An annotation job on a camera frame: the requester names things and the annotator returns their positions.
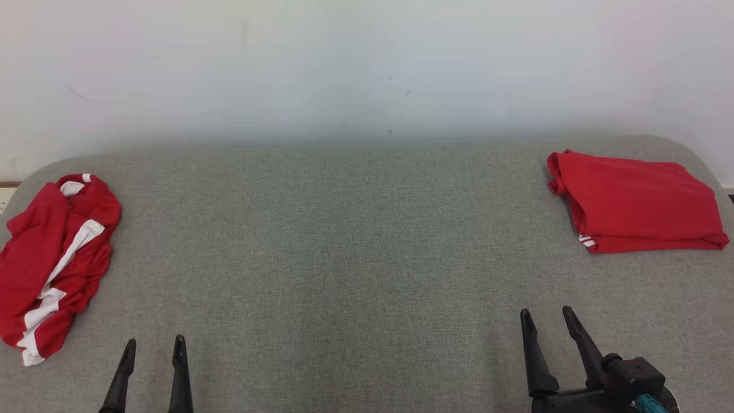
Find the clothing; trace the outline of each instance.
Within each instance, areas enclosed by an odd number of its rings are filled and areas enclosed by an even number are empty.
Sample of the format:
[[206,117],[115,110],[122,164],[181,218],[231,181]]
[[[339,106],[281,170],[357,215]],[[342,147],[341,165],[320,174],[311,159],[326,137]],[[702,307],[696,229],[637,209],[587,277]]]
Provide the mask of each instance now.
[[26,366],[58,351],[109,266],[120,202],[94,175],[48,183],[9,220],[0,252],[0,336]]
[[729,243],[711,188],[673,162],[548,157],[550,190],[565,194],[578,240],[595,254],[716,249]]

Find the white stripe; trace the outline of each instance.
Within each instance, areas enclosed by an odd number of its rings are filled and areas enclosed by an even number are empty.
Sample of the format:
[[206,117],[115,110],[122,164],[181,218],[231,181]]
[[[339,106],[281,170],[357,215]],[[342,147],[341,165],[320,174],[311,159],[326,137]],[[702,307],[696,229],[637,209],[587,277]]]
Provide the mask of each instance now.
[[16,344],[23,350],[23,364],[32,366],[45,360],[38,352],[36,343],[36,329],[46,321],[53,313],[59,311],[59,301],[66,295],[66,292],[51,288],[51,282],[69,265],[74,258],[74,254],[89,241],[104,231],[104,226],[95,220],[88,220],[76,232],[74,239],[69,248],[64,252],[56,267],[51,271],[46,279],[46,284],[41,289],[38,299],[41,305],[37,309],[30,310],[25,315],[26,330],[23,332],[23,338]]
[[44,359],[38,351],[36,343],[36,329],[55,312],[59,311],[59,301],[66,296],[66,292],[57,288],[50,288],[41,301],[40,307],[26,313],[25,321],[27,330],[23,332],[23,338],[17,346],[24,348],[23,365],[33,366],[41,363]]
[[61,193],[63,193],[66,198],[69,198],[70,196],[78,194],[83,187],[84,184],[80,182],[64,182],[64,184],[61,185]]

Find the folded red shirt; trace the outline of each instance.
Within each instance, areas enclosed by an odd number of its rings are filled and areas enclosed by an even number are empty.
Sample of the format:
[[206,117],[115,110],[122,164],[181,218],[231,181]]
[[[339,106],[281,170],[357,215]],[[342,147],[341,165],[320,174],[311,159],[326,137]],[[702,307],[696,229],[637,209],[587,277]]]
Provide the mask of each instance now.
[[593,157],[567,149],[548,157],[578,240],[594,254],[662,249],[722,250],[729,243],[711,188],[673,162]]

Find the red fabric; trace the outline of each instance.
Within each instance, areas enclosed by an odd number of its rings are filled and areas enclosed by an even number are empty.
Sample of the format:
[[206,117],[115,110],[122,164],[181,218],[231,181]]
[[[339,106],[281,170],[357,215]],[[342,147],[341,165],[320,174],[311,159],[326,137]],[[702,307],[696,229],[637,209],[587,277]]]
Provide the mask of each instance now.
[[548,187],[567,196],[576,231],[595,242],[589,252],[721,250],[729,243],[712,189],[682,165],[567,149],[548,157],[548,170],[555,179]]
[[[19,342],[32,334],[37,346],[33,357],[40,361],[61,348],[73,315],[87,308],[109,266],[109,239],[120,219],[120,203],[99,178],[84,177],[68,175],[56,184],[46,184],[25,212],[8,221],[12,239],[0,252],[0,336],[8,345],[25,348]],[[77,189],[83,187],[67,198],[62,188],[68,182]],[[70,245],[80,232],[98,235],[77,249],[48,282],[67,250],[73,250]],[[63,296],[54,300],[49,292]],[[58,310],[47,311],[40,325],[28,332],[29,311],[55,305],[52,301],[58,303]]]

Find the gray fabric surface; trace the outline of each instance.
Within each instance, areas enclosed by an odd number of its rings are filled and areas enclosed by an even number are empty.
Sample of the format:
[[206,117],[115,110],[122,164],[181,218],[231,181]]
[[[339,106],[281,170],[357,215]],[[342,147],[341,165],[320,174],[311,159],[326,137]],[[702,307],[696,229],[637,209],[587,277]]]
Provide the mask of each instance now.
[[[94,173],[123,205],[109,272],[64,347],[35,367],[0,348],[3,412],[96,412],[128,338],[129,412],[167,411],[176,334],[197,412],[529,412],[527,306],[562,388],[584,371],[561,314],[603,353],[644,356],[684,412],[732,409],[734,249],[595,256],[546,188],[545,158],[679,162],[657,137],[477,147],[107,155],[29,177]],[[719,190],[724,230],[734,206]]]

